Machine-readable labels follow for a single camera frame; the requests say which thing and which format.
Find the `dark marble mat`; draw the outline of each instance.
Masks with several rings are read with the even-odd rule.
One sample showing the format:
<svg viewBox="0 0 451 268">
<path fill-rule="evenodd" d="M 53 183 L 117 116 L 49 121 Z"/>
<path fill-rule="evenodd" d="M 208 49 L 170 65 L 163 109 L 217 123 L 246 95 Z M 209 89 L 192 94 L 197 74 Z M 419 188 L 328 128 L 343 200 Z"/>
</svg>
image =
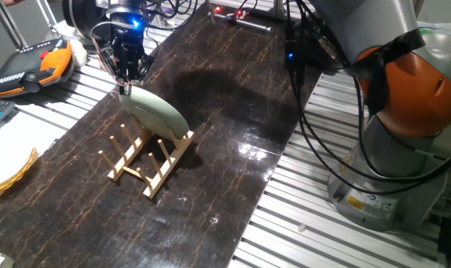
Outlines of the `dark marble mat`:
<svg viewBox="0 0 451 268">
<path fill-rule="evenodd" d="M 108 137 L 126 147 L 119 126 L 134 130 L 113 92 L 0 197 L 0 252 L 16 267 L 227 266 L 297 118 L 283 25 L 259 21 L 274 29 L 264 34 L 206 13 L 161 45 L 144 87 L 196 133 L 156 198 L 129 174 L 106 178 L 97 152 L 118 158 Z M 307 77 L 310 92 L 319 72 Z M 146 153 L 138 166 L 153 172 Z"/>
</svg>

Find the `label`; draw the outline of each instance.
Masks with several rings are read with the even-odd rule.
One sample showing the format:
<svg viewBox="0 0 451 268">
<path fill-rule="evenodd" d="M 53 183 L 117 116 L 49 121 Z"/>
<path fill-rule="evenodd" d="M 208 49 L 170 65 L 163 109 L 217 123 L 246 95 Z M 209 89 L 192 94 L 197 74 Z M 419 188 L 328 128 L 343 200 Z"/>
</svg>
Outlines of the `label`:
<svg viewBox="0 0 451 268">
<path fill-rule="evenodd" d="M 348 193 L 346 203 L 364 214 L 388 220 L 396 207 L 397 199 L 374 194 L 364 194 L 363 192 L 351 189 Z"/>
</svg>

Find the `blue light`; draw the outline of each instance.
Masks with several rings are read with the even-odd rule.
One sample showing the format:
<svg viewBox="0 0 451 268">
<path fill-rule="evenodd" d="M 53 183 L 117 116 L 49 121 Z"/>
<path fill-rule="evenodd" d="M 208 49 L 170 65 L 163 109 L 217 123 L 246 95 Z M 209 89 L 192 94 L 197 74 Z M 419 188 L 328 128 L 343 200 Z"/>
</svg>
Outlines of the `blue light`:
<svg viewBox="0 0 451 268">
<path fill-rule="evenodd" d="M 138 21 L 136 21 L 135 19 L 133 19 L 132 22 L 133 22 L 133 27 L 134 28 L 137 28 L 140 25 L 140 23 Z"/>
</svg>

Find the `green plate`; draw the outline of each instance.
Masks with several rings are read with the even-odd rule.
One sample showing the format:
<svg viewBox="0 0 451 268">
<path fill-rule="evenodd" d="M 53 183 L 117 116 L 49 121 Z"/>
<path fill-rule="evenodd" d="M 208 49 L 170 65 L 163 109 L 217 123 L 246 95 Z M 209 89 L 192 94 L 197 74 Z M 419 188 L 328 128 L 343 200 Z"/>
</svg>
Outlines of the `green plate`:
<svg viewBox="0 0 451 268">
<path fill-rule="evenodd" d="M 145 89 L 132 87 L 129 95 L 120 95 L 123 108 L 153 133 L 171 139 L 171 129 L 177 139 L 182 139 L 189 125 L 168 102 Z"/>
</svg>

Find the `yellow plate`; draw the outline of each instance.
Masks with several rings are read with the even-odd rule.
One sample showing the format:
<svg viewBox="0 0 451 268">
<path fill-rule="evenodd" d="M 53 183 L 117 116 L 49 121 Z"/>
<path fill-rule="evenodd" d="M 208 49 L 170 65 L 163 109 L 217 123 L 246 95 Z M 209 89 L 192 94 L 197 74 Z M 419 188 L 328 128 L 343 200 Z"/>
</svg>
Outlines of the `yellow plate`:
<svg viewBox="0 0 451 268">
<path fill-rule="evenodd" d="M 37 155 L 35 148 L 32 148 L 31 156 L 29 157 L 25 165 L 14 176 L 0 184 L 0 191 L 9 188 L 14 182 L 20 180 L 24 176 L 25 171 L 27 171 L 27 169 L 33 164 L 36 158 Z"/>
</svg>

